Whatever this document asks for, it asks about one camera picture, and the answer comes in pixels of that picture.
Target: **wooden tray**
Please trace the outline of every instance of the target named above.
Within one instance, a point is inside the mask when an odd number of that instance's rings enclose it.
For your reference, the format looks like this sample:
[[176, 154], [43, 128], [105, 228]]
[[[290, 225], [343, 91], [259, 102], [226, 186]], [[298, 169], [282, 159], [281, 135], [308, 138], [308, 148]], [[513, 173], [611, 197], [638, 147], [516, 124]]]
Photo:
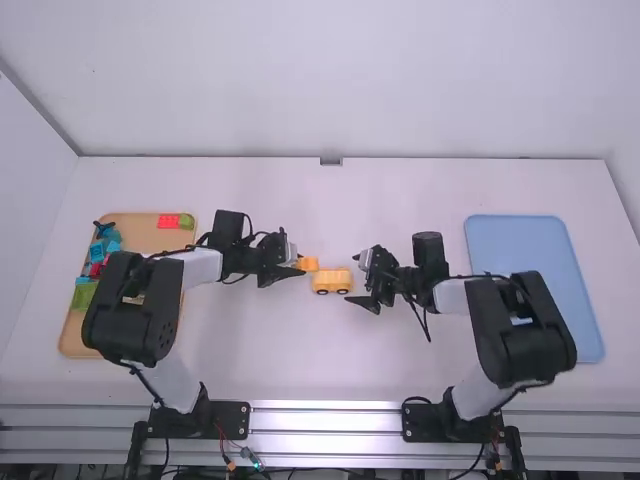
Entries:
[[[122, 249], [130, 252], [156, 253], [162, 250], [177, 250], [194, 242], [195, 225], [193, 230], [159, 229], [156, 227], [158, 215], [160, 213], [110, 213], [98, 221], [100, 223], [116, 222], [116, 228], [122, 234]], [[89, 245], [95, 241], [94, 232], [91, 236], [91, 242], [87, 244], [87, 251]], [[82, 343], [80, 328], [84, 315], [83, 311], [71, 310], [71, 301], [69, 301], [69, 312], [60, 334], [58, 350], [69, 358], [102, 358], [96, 350], [87, 348]]]

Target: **orange block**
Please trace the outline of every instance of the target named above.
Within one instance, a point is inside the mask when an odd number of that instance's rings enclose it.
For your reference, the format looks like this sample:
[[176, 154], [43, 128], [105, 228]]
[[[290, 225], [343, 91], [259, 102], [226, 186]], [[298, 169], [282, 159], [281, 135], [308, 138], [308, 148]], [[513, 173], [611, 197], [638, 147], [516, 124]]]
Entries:
[[296, 268], [305, 272], [317, 272], [320, 268], [318, 257], [301, 257], [296, 263]]

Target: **red block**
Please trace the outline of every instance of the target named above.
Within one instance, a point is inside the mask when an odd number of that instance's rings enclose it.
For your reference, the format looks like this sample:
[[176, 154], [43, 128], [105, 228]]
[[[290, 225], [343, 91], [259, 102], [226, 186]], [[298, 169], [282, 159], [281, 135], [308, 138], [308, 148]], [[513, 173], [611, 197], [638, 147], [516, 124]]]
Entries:
[[90, 277], [99, 277], [100, 273], [102, 273], [102, 264], [101, 263], [93, 263], [91, 264], [91, 268], [89, 269]]
[[180, 228], [180, 215], [158, 216], [158, 228]]

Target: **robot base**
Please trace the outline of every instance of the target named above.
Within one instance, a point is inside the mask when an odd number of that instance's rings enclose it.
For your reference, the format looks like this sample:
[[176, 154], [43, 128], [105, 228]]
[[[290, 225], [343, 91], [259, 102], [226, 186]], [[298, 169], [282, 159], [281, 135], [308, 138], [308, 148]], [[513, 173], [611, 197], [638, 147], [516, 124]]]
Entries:
[[402, 412], [402, 438], [408, 443], [488, 443], [503, 425], [502, 415], [487, 415], [451, 430], [439, 405], [408, 405]]
[[209, 400], [207, 389], [188, 414], [172, 408], [152, 408], [147, 421], [147, 438], [201, 438], [217, 440], [224, 432], [229, 440], [245, 440], [249, 434], [251, 405], [247, 402]]
[[438, 404], [403, 403], [402, 438], [408, 443], [488, 443], [500, 441], [504, 431], [498, 411], [471, 421], [462, 420], [445, 391]]

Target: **metal frame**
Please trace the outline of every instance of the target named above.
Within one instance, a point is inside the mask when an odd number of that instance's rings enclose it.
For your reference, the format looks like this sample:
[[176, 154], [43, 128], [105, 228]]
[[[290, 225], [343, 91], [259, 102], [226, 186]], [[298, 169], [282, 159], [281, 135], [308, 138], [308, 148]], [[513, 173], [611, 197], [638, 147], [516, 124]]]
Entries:
[[[465, 468], [479, 448], [405, 443], [394, 402], [251, 404], [250, 435], [239, 443], [269, 467]], [[122, 464], [133, 423], [147, 414], [145, 406], [2, 405], [0, 461]], [[512, 410], [505, 423], [520, 428], [531, 470], [640, 471], [638, 412]], [[149, 440], [143, 463], [164, 455], [164, 441]], [[223, 462], [216, 440], [172, 440], [170, 464]]]

